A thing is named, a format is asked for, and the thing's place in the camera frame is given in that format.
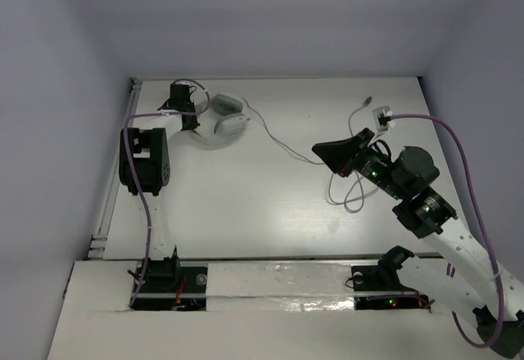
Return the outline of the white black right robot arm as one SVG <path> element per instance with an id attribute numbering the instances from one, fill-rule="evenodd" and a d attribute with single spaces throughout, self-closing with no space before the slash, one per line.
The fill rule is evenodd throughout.
<path id="1" fill-rule="evenodd" d="M 368 128 L 347 139 L 317 143 L 312 151 L 335 175 L 357 173 L 397 200 L 392 212 L 400 224 L 443 256 L 465 281 L 460 286 L 451 277 L 439 277 L 413 252 L 396 246 L 380 260 L 377 276 L 382 285 L 395 289 L 404 283 L 439 300 L 454 319 L 476 329 L 481 348 L 507 359 L 522 351 L 523 284 L 432 188 L 440 171 L 427 151 L 406 146 L 394 157 Z"/>

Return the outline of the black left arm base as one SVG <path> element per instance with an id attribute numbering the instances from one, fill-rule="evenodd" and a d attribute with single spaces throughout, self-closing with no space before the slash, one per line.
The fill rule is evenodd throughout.
<path id="1" fill-rule="evenodd" d="M 134 279 L 129 307 L 134 311 L 206 311 L 208 266 L 186 264 L 178 256 L 177 248 L 170 257 L 147 260 L 142 284 L 141 263 L 135 271 L 128 270 Z"/>

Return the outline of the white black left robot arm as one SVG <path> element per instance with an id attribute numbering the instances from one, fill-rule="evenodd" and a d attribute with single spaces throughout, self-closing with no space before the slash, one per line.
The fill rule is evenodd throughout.
<path id="1" fill-rule="evenodd" d="M 171 177 L 169 139 L 199 126 L 197 116 L 202 110 L 192 100 L 197 89 L 190 79 L 175 80 L 163 103 L 155 110 L 129 115 L 120 131 L 119 179 L 138 205 L 147 231 L 144 263 L 176 253 L 162 192 Z"/>

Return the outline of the white over-ear headphones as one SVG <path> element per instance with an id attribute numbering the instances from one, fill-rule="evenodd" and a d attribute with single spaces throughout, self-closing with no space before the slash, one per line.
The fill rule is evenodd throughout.
<path id="1" fill-rule="evenodd" d="M 240 139 L 250 118 L 243 113 L 242 99 L 233 94 L 217 93 L 209 109 L 197 118 L 199 125 L 190 132 L 193 141 L 206 150 L 230 146 Z"/>

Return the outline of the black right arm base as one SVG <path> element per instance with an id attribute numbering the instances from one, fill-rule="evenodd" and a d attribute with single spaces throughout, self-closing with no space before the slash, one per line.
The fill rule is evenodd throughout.
<path id="1" fill-rule="evenodd" d="M 426 295 L 401 284 L 398 271 L 414 253 L 401 246 L 388 250 L 374 265 L 351 268 L 344 286 L 355 294 L 357 310 L 431 310 L 434 303 Z"/>

